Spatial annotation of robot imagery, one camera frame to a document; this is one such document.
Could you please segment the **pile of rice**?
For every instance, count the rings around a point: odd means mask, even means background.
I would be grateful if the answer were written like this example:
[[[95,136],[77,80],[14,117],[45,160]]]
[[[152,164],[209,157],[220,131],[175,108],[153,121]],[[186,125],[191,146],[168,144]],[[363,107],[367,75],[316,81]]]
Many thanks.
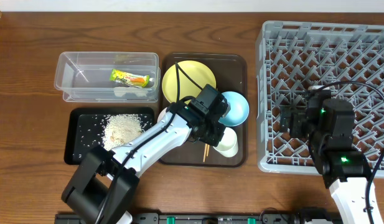
[[[109,151],[137,138],[152,124],[150,114],[84,114],[76,125],[73,155],[80,159],[96,146]]]

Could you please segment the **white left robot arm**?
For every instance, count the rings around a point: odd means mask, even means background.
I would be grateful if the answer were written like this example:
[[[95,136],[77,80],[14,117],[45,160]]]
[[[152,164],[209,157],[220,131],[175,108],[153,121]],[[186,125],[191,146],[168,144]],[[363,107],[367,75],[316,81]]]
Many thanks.
[[[129,143],[110,151],[92,149],[62,193],[62,200],[86,223],[131,223],[128,212],[142,174],[189,137],[217,146],[228,113],[226,100],[189,98],[172,103],[160,121]]]

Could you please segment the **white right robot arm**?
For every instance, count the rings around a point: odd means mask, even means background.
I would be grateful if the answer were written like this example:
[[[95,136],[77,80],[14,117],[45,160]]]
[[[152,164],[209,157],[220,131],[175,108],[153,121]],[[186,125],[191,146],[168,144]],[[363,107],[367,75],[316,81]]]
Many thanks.
[[[284,108],[280,132],[304,138],[344,223],[382,223],[366,157],[353,146],[353,105],[328,88],[305,91],[304,110]]]

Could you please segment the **white bowl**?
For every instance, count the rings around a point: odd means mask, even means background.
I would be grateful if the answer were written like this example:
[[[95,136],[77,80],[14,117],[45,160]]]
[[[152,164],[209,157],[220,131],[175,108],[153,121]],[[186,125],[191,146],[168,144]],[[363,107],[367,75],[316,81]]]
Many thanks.
[[[160,120],[164,117],[164,115],[167,113],[167,107],[165,107],[158,115],[157,121],[160,122]]]

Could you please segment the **green snack wrapper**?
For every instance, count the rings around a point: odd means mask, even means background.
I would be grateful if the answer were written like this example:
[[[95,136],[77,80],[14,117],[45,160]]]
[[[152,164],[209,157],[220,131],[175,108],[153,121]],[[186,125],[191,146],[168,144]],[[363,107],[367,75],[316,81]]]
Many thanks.
[[[149,75],[137,75],[117,69],[113,69],[110,75],[110,81],[138,88],[146,87],[149,84],[149,79]]]

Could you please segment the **small white cup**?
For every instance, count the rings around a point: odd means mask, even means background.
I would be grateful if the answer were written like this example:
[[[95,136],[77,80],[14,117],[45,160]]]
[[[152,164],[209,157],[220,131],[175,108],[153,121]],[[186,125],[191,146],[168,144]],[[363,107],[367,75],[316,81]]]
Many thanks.
[[[235,156],[238,152],[236,132],[232,128],[225,128],[218,146],[214,146],[213,148],[224,157],[230,158]]]

